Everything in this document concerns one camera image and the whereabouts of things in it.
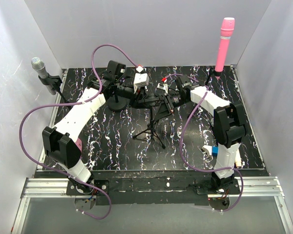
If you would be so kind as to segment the black round-base desk stand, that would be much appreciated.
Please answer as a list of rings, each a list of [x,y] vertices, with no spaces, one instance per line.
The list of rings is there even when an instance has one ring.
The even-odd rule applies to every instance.
[[[127,99],[114,95],[110,97],[107,101],[108,108],[114,112],[120,112],[127,106]]]

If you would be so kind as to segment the black tripod stand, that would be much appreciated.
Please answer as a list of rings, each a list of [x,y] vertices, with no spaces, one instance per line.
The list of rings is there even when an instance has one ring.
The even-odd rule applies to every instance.
[[[207,86],[208,85],[208,83],[209,83],[209,81],[210,81],[210,79],[211,79],[211,77],[212,76],[218,76],[219,75],[219,73],[217,72],[217,71],[215,71],[215,69],[214,68],[210,68],[209,69],[209,75],[208,75],[208,78],[207,78],[207,80],[206,80],[206,82],[205,82],[205,86]]]
[[[151,94],[147,95],[144,94],[143,97],[141,97],[139,100],[135,101],[135,104],[133,105],[133,108],[135,109],[149,109],[149,124],[147,125],[147,128],[140,133],[134,135],[132,138],[136,139],[141,134],[150,134],[151,140],[154,140],[154,138],[157,138],[159,142],[161,143],[161,146],[163,149],[166,148],[164,143],[161,141],[160,137],[157,135],[155,130],[155,125],[158,122],[155,120],[155,117],[153,116],[153,108],[160,106],[162,102],[164,102],[165,96],[163,94],[156,95]]]

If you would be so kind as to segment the beige peach microphone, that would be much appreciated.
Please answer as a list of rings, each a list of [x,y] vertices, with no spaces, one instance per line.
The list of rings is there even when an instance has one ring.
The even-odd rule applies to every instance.
[[[242,163],[242,159],[241,159],[239,151],[236,152],[235,166],[236,166],[237,169],[241,169],[243,167],[243,163]]]

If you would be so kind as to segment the pink tall microphone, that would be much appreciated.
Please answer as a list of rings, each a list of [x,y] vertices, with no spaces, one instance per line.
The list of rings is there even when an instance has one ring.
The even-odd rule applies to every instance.
[[[235,26],[235,18],[226,17],[223,19],[221,29],[220,29],[220,43],[219,43],[218,55],[217,55],[217,60],[215,65],[215,77],[217,79],[220,78],[224,68],[230,39],[234,31],[234,26]]]

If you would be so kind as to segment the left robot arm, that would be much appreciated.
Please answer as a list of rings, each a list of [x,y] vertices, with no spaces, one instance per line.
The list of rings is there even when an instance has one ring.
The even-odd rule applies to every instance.
[[[53,127],[45,127],[42,132],[46,156],[58,163],[70,177],[79,180],[77,189],[83,195],[94,190],[91,172],[81,160],[81,149],[77,145],[79,134],[106,101],[117,94],[127,99],[136,96],[138,89],[148,85],[149,77],[142,66],[136,68],[134,86],[124,87],[118,79],[125,73],[126,66],[110,61],[102,79],[92,80],[85,88],[78,104]]]

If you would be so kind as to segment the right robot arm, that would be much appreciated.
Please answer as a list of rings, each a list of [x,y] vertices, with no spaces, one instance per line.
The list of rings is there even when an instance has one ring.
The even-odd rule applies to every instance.
[[[212,190],[222,194],[234,183],[236,158],[248,131],[244,107],[239,102],[231,103],[218,97],[207,86],[192,83],[187,75],[177,74],[175,82],[179,94],[172,103],[177,106],[190,101],[196,104],[185,127],[198,107],[213,117],[212,129],[218,143],[218,153],[214,168],[207,171],[211,173]]]

